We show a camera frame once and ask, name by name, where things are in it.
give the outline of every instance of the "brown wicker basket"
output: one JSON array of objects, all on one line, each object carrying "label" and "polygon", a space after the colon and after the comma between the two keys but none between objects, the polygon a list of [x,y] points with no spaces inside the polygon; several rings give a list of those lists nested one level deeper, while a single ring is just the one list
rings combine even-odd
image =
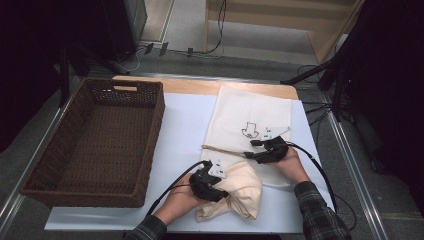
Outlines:
[{"label": "brown wicker basket", "polygon": [[164,109],[160,82],[85,79],[21,194],[48,207],[143,206]]}]

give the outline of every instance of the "folded fabric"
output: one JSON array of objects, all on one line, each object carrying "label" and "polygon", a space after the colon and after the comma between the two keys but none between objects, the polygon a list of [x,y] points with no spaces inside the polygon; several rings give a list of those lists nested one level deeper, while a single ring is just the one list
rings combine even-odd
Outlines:
[{"label": "folded fabric", "polygon": [[219,202],[210,202],[196,208],[199,222],[234,210],[246,219],[256,219],[262,194],[262,183],[255,170],[246,162],[237,163],[225,170],[227,178],[213,185],[225,190],[229,196]]},{"label": "folded fabric", "polygon": [[[267,127],[291,127],[292,100],[221,87],[204,145],[232,152],[263,152],[263,147],[252,147],[250,141],[260,139]],[[282,135],[290,141],[291,132]],[[202,159],[216,160],[217,153],[202,151]],[[244,157],[220,155],[221,163],[248,162],[265,186],[287,187],[290,181],[275,168],[257,164]]]}]

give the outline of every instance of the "hand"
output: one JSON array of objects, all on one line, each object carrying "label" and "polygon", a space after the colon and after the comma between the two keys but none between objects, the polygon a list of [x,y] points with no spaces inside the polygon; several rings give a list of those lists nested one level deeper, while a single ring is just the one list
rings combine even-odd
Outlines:
[{"label": "hand", "polygon": [[191,175],[192,173],[186,174],[175,184],[175,186],[181,187],[172,189],[162,207],[153,214],[165,223],[165,225],[169,225],[175,219],[186,215],[194,207],[208,203],[208,201],[196,197],[191,187],[188,186],[190,184],[189,179]]},{"label": "hand", "polygon": [[267,163],[267,165],[278,168],[284,176],[293,180],[295,184],[304,181],[311,181],[300,162],[297,151],[292,147],[289,147],[286,156],[279,162]]}]

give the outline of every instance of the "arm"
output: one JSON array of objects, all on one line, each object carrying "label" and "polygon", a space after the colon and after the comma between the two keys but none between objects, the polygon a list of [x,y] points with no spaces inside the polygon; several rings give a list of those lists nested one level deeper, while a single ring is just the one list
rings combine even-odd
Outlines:
[{"label": "arm", "polygon": [[131,231],[125,240],[161,239],[167,226],[174,220],[186,215],[194,207],[207,203],[194,196],[189,184],[191,174],[185,175],[172,189],[164,204],[153,214],[146,218]]},{"label": "arm", "polygon": [[306,239],[351,239],[344,222],[327,207],[315,184],[309,179],[296,150],[289,148],[282,160],[268,165],[278,168],[296,184],[294,192],[303,216]]}]

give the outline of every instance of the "plaid shirt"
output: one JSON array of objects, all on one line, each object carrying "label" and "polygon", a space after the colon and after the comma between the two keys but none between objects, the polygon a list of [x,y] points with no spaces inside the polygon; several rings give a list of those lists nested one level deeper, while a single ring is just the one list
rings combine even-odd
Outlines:
[{"label": "plaid shirt", "polygon": [[[306,239],[351,239],[343,221],[327,207],[326,202],[312,182],[302,182],[294,188],[303,215],[303,232]],[[158,240],[167,228],[155,216],[147,216],[125,240]]]}]

